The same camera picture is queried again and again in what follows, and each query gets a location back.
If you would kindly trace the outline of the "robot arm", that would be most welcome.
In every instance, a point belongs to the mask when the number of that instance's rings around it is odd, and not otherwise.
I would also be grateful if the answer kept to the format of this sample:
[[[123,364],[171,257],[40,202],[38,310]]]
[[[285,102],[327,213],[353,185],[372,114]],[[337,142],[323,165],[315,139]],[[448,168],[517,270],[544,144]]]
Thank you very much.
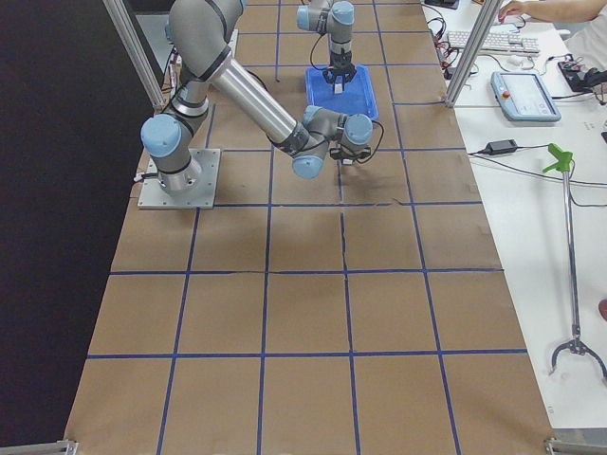
[[[373,155],[374,123],[367,116],[309,105],[297,121],[237,62],[230,38],[245,7],[243,1],[176,1],[170,10],[169,36],[182,58],[180,85],[140,132],[156,165],[157,184],[170,196],[191,194],[202,184],[203,166],[189,145],[207,117],[210,87],[291,157],[299,177],[316,177],[327,157],[364,163]]]
[[[322,69],[324,80],[344,88],[357,74],[352,63],[352,32],[355,8],[349,1],[309,1],[298,6],[297,27],[327,36],[329,64]]]

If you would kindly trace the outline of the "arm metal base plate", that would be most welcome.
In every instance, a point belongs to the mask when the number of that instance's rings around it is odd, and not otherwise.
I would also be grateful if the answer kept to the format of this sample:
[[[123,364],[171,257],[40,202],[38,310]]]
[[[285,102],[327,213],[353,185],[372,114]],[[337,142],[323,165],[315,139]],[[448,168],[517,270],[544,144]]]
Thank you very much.
[[[221,151],[191,148],[190,154],[189,167],[176,174],[160,173],[154,160],[148,159],[146,173],[152,176],[141,181],[140,209],[213,208]]]

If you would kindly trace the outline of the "person hand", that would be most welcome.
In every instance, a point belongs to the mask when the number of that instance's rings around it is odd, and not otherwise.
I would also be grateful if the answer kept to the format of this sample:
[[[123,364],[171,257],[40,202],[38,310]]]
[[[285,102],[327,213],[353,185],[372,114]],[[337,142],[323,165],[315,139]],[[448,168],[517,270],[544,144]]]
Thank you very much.
[[[497,14],[497,21],[502,24],[508,17],[522,17],[526,13],[526,2],[510,1],[503,5]]]

